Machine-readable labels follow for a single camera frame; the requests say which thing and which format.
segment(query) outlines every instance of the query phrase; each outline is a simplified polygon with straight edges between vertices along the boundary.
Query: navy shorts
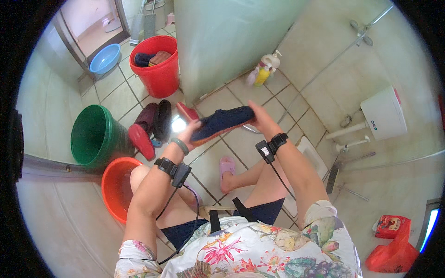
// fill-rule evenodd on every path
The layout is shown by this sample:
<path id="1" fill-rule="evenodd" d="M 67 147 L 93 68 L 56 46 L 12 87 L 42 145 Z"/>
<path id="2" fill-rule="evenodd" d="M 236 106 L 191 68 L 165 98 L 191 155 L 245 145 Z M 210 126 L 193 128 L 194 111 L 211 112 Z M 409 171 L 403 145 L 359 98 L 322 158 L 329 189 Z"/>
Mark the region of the navy shorts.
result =
<path id="1" fill-rule="evenodd" d="M 261 222 L 268 225 L 273 225 L 278 217 L 279 211 L 283 206 L 284 198 L 277 201 L 257 205 L 248 208 L 250 212 Z M 233 212 L 233 216 L 240 216 L 239 212 L 236 210 Z M 178 249 L 184 242 L 189 238 L 190 234 L 197 230 L 200 226 L 206 224 L 208 220 L 198 219 L 198 224 L 196 229 L 193 229 L 195 220 L 189 221 L 184 224 L 168 227 L 161 229 L 161 231 L 166 235 L 167 239 L 173 244 L 173 246 Z"/>

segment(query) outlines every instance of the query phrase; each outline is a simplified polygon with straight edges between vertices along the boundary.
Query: hand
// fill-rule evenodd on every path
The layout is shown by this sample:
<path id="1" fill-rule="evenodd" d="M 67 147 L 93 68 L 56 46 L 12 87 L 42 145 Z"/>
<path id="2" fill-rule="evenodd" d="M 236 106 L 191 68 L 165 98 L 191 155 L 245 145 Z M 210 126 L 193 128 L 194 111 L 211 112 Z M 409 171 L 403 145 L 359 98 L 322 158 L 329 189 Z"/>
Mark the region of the hand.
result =
<path id="1" fill-rule="evenodd" d="M 188 124 L 186 129 L 178 135 L 178 139 L 184 142 L 186 146 L 189 148 L 189 152 L 194 149 L 194 146 L 190 143 L 190 138 L 192 137 L 193 132 L 201 127 L 200 120 L 194 120 Z"/>
<path id="2" fill-rule="evenodd" d="M 284 132 L 280 128 L 280 126 L 277 123 L 275 123 L 275 121 L 271 118 L 271 116 L 269 116 L 264 107 L 259 106 L 253 101 L 248 101 L 248 104 L 255 113 L 255 119 L 251 124 L 264 135 L 266 141 L 269 142 L 272 139 L 272 137 L 274 137 L 278 133 Z"/>

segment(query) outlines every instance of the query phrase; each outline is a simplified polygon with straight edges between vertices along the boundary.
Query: water heater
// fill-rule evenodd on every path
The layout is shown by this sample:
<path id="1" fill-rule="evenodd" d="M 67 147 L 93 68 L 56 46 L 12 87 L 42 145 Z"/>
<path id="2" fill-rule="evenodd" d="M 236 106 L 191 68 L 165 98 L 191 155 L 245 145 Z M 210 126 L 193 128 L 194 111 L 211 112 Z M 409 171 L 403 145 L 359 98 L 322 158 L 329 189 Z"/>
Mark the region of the water heater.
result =
<path id="1" fill-rule="evenodd" d="M 360 107 L 376 140 L 408 132 L 399 95 L 392 86 L 362 101 Z"/>

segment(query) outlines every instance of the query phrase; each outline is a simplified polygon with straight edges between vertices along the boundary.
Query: blue basin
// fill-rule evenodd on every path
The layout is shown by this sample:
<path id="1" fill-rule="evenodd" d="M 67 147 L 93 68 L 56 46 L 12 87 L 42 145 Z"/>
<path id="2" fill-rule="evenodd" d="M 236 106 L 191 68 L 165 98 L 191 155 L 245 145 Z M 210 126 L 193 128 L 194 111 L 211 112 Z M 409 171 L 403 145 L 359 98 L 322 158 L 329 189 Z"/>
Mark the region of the blue basin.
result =
<path id="1" fill-rule="evenodd" d="M 92 73 L 104 74 L 111 70 L 117 64 L 120 51 L 121 46 L 119 44 L 110 44 L 105 47 L 94 56 L 89 65 L 89 71 Z"/>

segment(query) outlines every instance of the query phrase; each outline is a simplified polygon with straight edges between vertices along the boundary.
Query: knee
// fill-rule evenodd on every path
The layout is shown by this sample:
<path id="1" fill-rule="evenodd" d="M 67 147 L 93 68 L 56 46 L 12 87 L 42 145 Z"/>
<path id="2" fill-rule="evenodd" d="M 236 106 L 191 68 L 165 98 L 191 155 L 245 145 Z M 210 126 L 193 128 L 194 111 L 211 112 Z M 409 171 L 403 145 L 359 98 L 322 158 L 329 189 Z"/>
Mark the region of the knee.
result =
<path id="1" fill-rule="evenodd" d="M 145 178 L 149 171 L 150 167 L 147 165 L 139 165 L 131 171 L 130 186 L 133 194 L 136 192 L 142 180 Z"/>

